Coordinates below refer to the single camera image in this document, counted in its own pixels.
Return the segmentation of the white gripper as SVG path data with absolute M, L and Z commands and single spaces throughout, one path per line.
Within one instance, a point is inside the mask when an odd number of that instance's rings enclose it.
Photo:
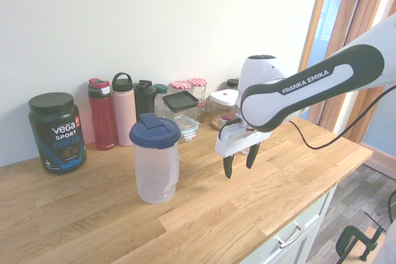
M 223 168 L 228 179 L 231 178 L 233 172 L 234 154 L 250 147 L 246 167 L 251 169 L 258 154 L 260 143 L 268 139 L 272 134 L 272 132 L 259 132 L 255 129 L 248 129 L 240 122 L 240 118 L 227 122 L 219 131 L 215 144 L 215 151 L 224 158 Z

